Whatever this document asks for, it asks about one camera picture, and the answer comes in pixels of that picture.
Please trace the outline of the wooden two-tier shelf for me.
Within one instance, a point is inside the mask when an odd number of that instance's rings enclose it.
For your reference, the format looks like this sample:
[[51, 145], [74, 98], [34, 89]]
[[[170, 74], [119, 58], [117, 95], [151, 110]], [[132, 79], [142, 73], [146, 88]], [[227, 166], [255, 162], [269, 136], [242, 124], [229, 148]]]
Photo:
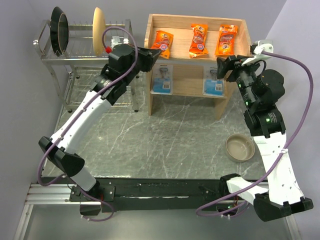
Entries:
[[[193, 37], [192, 24], [208, 25], [205, 42], [209, 52], [207, 57], [191, 58], [189, 56], [189, 48]], [[146, 48], [152, 46], [157, 31], [173, 34], [170, 58], [159, 59], [157, 63], [173, 67], [172, 94], [174, 96], [205, 97], [203, 93], [203, 70], [204, 67], [212, 67], [217, 62], [215, 49], [219, 37], [219, 28], [222, 24], [238, 27], [234, 52], [237, 55], [249, 55], [251, 38], [244, 19], [155, 13], [149, 15], [144, 39]]]

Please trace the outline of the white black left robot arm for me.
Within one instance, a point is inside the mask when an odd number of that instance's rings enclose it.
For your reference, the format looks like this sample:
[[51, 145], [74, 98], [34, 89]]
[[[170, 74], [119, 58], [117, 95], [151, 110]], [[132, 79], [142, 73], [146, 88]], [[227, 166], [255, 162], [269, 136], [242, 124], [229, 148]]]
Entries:
[[102, 193], [99, 182], [85, 167], [85, 160], [77, 155], [78, 145], [92, 125], [126, 92], [136, 75], [152, 70], [161, 52], [129, 44], [116, 45], [72, 116], [51, 137], [43, 136], [38, 142], [45, 158], [76, 183], [88, 201]]

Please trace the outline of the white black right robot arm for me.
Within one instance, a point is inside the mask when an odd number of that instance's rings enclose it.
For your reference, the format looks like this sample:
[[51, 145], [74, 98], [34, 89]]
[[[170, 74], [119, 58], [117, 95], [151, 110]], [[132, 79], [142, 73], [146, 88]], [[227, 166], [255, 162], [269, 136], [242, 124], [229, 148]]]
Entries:
[[282, 114], [276, 103], [285, 94], [284, 77], [276, 70], [264, 69], [256, 74], [259, 63], [246, 64], [246, 56], [218, 57], [217, 77], [230, 72], [228, 82], [235, 82], [246, 106], [244, 120], [262, 157], [268, 188], [260, 181], [250, 183], [239, 174], [222, 176], [219, 195], [224, 199], [239, 196], [253, 205], [255, 213], [264, 222], [311, 210], [314, 205], [300, 189], [290, 161]]

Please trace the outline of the orange razor pack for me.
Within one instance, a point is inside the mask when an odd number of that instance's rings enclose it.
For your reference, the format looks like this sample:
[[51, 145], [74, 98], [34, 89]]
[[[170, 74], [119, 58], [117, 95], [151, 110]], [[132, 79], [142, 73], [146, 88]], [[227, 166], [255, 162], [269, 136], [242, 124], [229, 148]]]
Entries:
[[234, 55], [235, 38], [238, 33], [238, 26], [233, 24], [222, 24], [219, 27], [219, 35], [215, 49], [216, 56]]
[[173, 43], [173, 39], [174, 39], [173, 34], [163, 30], [158, 30], [156, 32], [155, 40], [151, 46], [151, 49], [161, 50], [160, 56], [164, 59], [169, 59], [171, 54], [170, 49]]
[[191, 28], [193, 30], [193, 37], [189, 48], [189, 57], [207, 57], [209, 55], [209, 52], [206, 48], [208, 25], [193, 23], [191, 24]]

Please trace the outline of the blue razor blister pack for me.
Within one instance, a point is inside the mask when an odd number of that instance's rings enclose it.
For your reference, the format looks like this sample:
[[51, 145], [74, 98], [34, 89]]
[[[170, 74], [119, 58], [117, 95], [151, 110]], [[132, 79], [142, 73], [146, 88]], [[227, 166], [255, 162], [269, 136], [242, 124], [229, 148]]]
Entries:
[[150, 92], [156, 95], [173, 94], [172, 64], [155, 64], [152, 70]]
[[203, 67], [202, 94], [205, 96], [222, 98], [225, 96], [224, 80], [218, 79], [218, 68], [215, 66]]

